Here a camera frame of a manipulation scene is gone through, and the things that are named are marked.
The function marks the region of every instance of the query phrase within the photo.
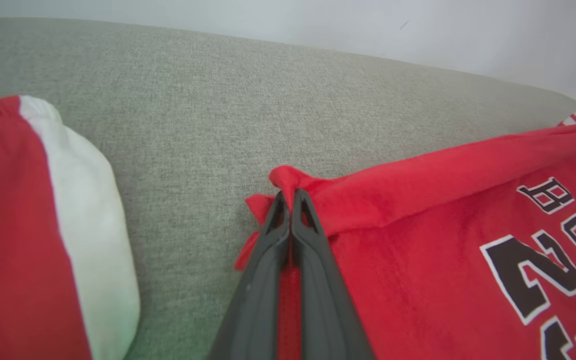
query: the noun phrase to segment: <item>red jersey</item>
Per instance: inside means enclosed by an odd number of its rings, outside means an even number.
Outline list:
[[[377,358],[576,359],[576,124],[270,181],[289,207],[310,194]],[[272,197],[246,201],[262,223]],[[279,354],[299,358],[295,267],[281,296]]]
[[[120,360],[139,291],[108,160],[31,96],[0,98],[0,360]]]

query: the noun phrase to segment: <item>couch cushion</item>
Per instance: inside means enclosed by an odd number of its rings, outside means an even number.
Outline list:
[[[0,18],[0,97],[55,105],[114,168],[141,295],[128,359],[203,358],[290,164],[337,177],[554,126],[564,95],[365,55],[140,25]]]

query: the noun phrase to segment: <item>gray fabric upholstery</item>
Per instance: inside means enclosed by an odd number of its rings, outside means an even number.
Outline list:
[[[35,18],[0,18],[9,94],[48,100],[114,168],[142,301],[130,360],[204,357],[258,229],[243,200],[276,191],[272,168],[337,177],[576,111],[544,89],[400,61]]]

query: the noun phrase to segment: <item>red fabric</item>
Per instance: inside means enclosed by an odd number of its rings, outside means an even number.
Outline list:
[[[572,114],[572,115],[570,115],[570,119],[573,119],[573,120],[574,120],[574,122],[576,123],[576,114]]]
[[[547,214],[517,189],[550,177],[574,201]],[[576,245],[562,228],[576,213],[576,125],[496,137],[332,180],[279,166],[270,181],[290,201],[295,189],[310,194],[379,359],[541,359],[540,327],[553,316],[571,339],[567,355],[576,359],[576,294],[567,296],[528,268],[528,279],[539,281],[551,305],[524,325],[480,248],[512,235],[542,253],[531,235],[544,230],[576,266]],[[271,201],[262,194],[246,199],[260,224]],[[236,269],[245,267],[256,238],[246,242]],[[281,291],[299,301],[298,282],[282,282]],[[280,311],[280,358],[297,359],[298,309]]]
[[[91,358],[46,153],[0,99],[0,360]]]

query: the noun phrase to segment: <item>white wall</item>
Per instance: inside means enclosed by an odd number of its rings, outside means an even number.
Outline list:
[[[576,0],[0,0],[0,16],[299,44],[493,76],[576,99]]]

